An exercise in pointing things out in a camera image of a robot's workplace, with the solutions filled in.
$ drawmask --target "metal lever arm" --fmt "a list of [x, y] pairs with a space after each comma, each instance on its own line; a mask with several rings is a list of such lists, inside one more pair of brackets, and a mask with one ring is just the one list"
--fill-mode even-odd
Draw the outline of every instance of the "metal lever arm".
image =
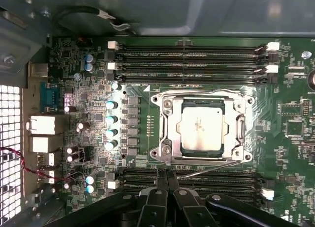
[[136, 197], [133, 194], [121, 192], [105, 198], [63, 218], [53, 221], [43, 227], [87, 227], [93, 226], [91, 223], [106, 219], [110, 223], [110, 217], [115, 217], [115, 213], [121, 213], [126, 208], [132, 208], [136, 203]]
[[208, 195], [206, 197], [206, 206], [210, 211], [250, 226], [297, 227], [291, 222], [223, 194]]

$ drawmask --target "cable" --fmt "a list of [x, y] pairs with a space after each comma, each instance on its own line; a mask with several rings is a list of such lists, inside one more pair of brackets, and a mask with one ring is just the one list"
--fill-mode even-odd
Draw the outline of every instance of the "cable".
[[190, 177], [193, 177], [193, 176], [196, 176], [196, 175], [200, 175], [200, 174], [208, 173], [208, 172], [215, 171], [215, 170], [218, 170], [218, 169], [226, 168], [226, 167], [229, 167], [229, 166], [232, 166], [232, 165], [235, 165], [235, 164], [239, 164], [239, 163], [241, 163], [241, 162], [240, 161], [231, 162], [231, 163], [228, 163], [228, 164], [217, 166], [215, 168], [206, 169], [206, 170], [203, 170], [203, 171], [198, 171], [198, 172], [191, 173], [191, 174], [177, 176], [177, 179], [190, 178]]
[[72, 7], [67, 7], [65, 9], [60, 10], [57, 12], [52, 19], [53, 25], [60, 29], [63, 33], [68, 34], [68, 35], [76, 35], [73, 31], [70, 29], [62, 26], [60, 24], [60, 20], [64, 18], [65, 16], [69, 14], [75, 14], [75, 13], [88, 13], [88, 14], [94, 14], [99, 16], [102, 19], [106, 19], [107, 21], [110, 22], [110, 24], [113, 26], [114, 29], [117, 31], [125, 31], [125, 30], [130, 30], [131, 26], [128, 23], [124, 23], [121, 20], [118, 20], [114, 16], [110, 15], [109, 13], [102, 11], [100, 9], [94, 8], [94, 7], [89, 7], [89, 6], [72, 6]]
[[73, 174], [71, 174], [71, 175], [69, 175], [69, 176], [67, 176], [65, 178], [56, 178], [56, 177], [47, 175], [47, 174], [45, 174], [45, 173], [43, 173], [41, 171], [38, 171], [38, 170], [28, 169], [28, 168], [25, 167], [25, 159], [24, 159], [24, 157], [23, 157], [23, 155], [22, 155], [22, 153], [20, 151], [16, 151], [13, 148], [9, 148], [9, 147], [0, 147], [0, 151], [4, 151], [4, 150], [8, 150], [8, 151], [13, 152], [16, 155], [18, 155], [20, 157], [20, 159], [21, 159], [21, 163], [20, 163], [21, 164], [21, 170], [24, 170], [26, 172], [37, 174], [39, 176], [46, 177], [46, 178], [49, 178], [49, 179], [54, 179], [56, 181], [65, 181], [65, 180], [71, 179], [71, 177], [73, 175]]

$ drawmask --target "mounting screw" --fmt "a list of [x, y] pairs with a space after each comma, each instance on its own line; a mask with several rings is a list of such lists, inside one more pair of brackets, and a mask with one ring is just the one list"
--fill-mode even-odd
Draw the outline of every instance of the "mounting screw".
[[123, 200], [129, 200], [130, 198], [131, 198], [130, 194], [127, 194], [127, 195], [123, 196]]
[[41, 14], [42, 14], [42, 16], [44, 16], [44, 17], [46, 17], [46, 18], [50, 18], [50, 16], [51, 16], [51, 13], [48, 12], [47, 10], [41, 11]]
[[5, 64], [14, 64], [15, 63], [15, 57], [13, 55], [8, 55], [6, 57], [4, 57], [3, 62]]
[[218, 195], [212, 196], [212, 199], [213, 199], [214, 201], [221, 201], [221, 197], [218, 196]]
[[308, 59], [308, 58], [310, 58], [312, 56], [312, 53], [311, 52], [309, 52], [309, 51], [303, 51], [302, 52], [302, 55], [301, 55], [301, 57], [303, 58], [303, 59]]
[[185, 195], [185, 194], [187, 194], [187, 191], [186, 190], [179, 190], [178, 193], [180, 195]]
[[163, 105], [164, 105], [164, 108], [170, 109], [172, 107], [173, 103], [171, 100], [165, 100]]
[[170, 146], [165, 146], [165, 147], [163, 147], [163, 153], [164, 153], [164, 154], [170, 154], [170, 152], [171, 152]]

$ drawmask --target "connector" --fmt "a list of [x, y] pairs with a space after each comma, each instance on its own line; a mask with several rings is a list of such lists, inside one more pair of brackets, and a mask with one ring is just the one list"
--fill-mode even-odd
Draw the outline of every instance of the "connector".
[[34, 136], [31, 137], [31, 147], [33, 152], [50, 153], [64, 145], [64, 135]]

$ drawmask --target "green circuit board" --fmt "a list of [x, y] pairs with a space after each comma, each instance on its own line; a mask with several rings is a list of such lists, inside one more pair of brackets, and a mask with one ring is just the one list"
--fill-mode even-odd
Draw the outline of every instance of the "green circuit board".
[[[259, 46], [268, 42], [279, 42], [279, 72], [276, 84], [263, 86], [233, 85], [178, 85], [137, 83], [122, 84], [120, 90], [112, 90], [107, 80], [107, 42], [117, 41], [125, 46], [175, 46], [179, 42], [189, 42], [194, 46]], [[51, 50], [49, 74], [52, 83], [60, 89], [60, 96], [72, 94], [71, 103], [78, 112], [71, 114], [71, 128], [65, 136], [65, 147], [73, 144], [91, 146], [93, 158], [84, 164], [86, 174], [103, 172], [97, 178], [97, 189], [92, 194], [85, 191], [85, 183], [77, 183], [65, 191], [68, 198], [68, 212], [71, 213], [86, 205], [106, 197], [106, 173], [120, 166], [162, 167], [163, 163], [152, 159], [149, 150], [158, 146], [160, 130], [160, 111], [150, 102], [150, 97], [170, 89], [238, 90], [255, 98], [256, 103], [246, 114], [247, 131], [245, 150], [253, 155], [249, 163], [238, 165], [232, 170], [256, 171], [275, 181], [273, 205], [266, 207], [272, 214], [288, 221], [301, 224], [305, 219], [314, 220], [315, 163], [310, 155], [315, 150], [315, 108], [314, 93], [308, 85], [308, 75], [313, 70], [315, 58], [301, 57], [302, 52], [315, 54], [313, 39], [268, 39], [268, 38], [178, 38], [178, 37], [117, 37], [91, 38], [78, 42], [70, 38], [54, 39]], [[84, 56], [95, 58], [95, 71], [84, 70]], [[75, 80], [74, 74], [80, 73], [81, 79]], [[126, 101], [137, 98], [135, 104]], [[118, 104], [116, 110], [105, 108], [107, 101]], [[58, 105], [63, 110], [64, 104]], [[127, 152], [128, 118], [125, 113], [130, 108], [139, 110], [138, 134], [134, 144], [137, 154]], [[119, 131], [119, 149], [108, 152], [105, 136], [109, 126], [106, 116], [117, 116], [119, 121], [111, 129]], [[76, 123], [91, 122], [88, 131], [78, 133]], [[201, 170], [204, 165], [175, 166], [175, 169]]]

